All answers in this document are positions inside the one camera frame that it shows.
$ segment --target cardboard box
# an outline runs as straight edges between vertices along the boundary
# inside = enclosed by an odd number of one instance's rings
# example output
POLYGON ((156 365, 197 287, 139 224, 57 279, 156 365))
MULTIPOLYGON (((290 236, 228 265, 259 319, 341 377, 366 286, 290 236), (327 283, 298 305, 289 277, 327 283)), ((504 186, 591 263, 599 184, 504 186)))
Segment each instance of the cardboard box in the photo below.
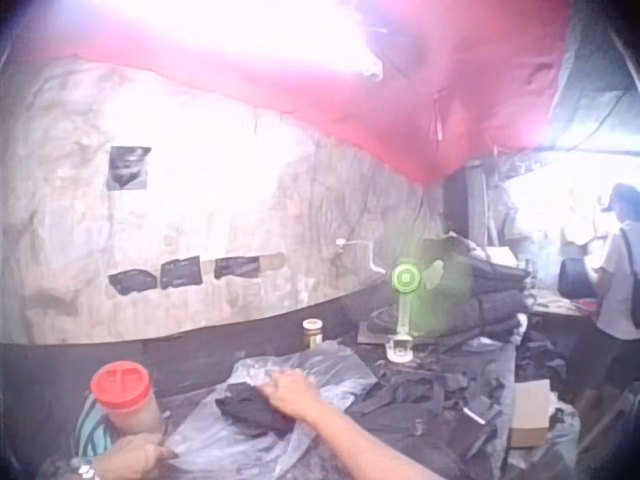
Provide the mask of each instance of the cardboard box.
POLYGON ((516 404, 509 446, 531 448, 544 445, 549 433, 549 410, 552 402, 549 380, 516 383, 516 404))

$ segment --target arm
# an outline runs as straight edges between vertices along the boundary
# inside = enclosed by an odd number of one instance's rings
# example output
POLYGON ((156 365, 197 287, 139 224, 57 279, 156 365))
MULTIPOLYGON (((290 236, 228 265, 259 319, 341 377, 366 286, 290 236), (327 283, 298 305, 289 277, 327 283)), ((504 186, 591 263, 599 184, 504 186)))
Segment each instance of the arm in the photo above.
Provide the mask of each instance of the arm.
POLYGON ((261 390, 274 408, 315 430, 356 480, 440 478, 325 403, 299 370, 275 374, 261 390))
MULTIPOLYGON (((111 449, 93 459, 100 480, 138 480, 152 473, 162 460, 175 454, 159 446, 159 435, 140 434, 118 440, 111 449)), ((38 480, 82 480, 73 472, 68 460, 52 457, 41 467, 38 480)))
POLYGON ((611 272, 600 267, 596 270, 587 268, 587 275, 589 275, 589 281, 593 285, 593 289, 600 297, 605 297, 609 290, 611 290, 611 272))
POLYGON ((593 289, 601 297, 605 297, 609 290, 611 290, 611 280, 613 278, 613 271, 618 261, 618 255, 620 254, 620 248, 623 247, 622 238, 620 233, 612 234, 607 240, 607 246, 605 250, 604 260, 602 265, 597 269, 587 267, 587 274, 589 281, 593 285, 593 289))

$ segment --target wristwatch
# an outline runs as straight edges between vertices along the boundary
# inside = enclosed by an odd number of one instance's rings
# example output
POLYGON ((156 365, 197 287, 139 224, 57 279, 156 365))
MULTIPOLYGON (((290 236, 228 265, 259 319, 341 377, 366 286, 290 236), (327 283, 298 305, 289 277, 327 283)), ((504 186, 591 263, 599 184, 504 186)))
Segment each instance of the wristwatch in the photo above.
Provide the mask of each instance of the wristwatch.
POLYGON ((72 458, 69 462, 71 471, 83 480, 100 480, 93 468, 93 460, 85 457, 72 458))

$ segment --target black bag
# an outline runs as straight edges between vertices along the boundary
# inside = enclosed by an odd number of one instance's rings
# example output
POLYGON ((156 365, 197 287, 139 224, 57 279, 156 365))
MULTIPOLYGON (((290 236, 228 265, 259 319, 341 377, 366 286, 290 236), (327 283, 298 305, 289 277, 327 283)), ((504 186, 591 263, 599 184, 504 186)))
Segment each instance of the black bag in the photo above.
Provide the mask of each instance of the black bag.
POLYGON ((629 237, 624 228, 620 229, 622 233, 622 239, 627 247, 627 256, 629 257, 629 268, 631 268, 631 275, 633 276, 633 286, 631 287, 631 320, 636 328, 640 329, 640 278, 638 278, 638 272, 633 267, 633 252, 631 251, 631 243, 629 237))

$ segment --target white shirt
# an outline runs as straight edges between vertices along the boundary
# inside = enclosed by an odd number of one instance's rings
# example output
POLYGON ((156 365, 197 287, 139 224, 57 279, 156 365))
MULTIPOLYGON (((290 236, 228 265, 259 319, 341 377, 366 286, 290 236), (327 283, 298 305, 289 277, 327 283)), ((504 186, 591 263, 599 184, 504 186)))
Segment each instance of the white shirt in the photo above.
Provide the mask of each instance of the white shirt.
MULTIPOLYGON (((640 223, 625 222, 622 225, 633 252, 634 270, 640 267, 640 223)), ((611 290, 604 297, 597 325, 609 335, 620 340, 640 339, 640 330, 631 320, 631 287, 633 277, 629 268, 627 248, 620 231, 607 240, 602 268, 612 273, 611 290)))

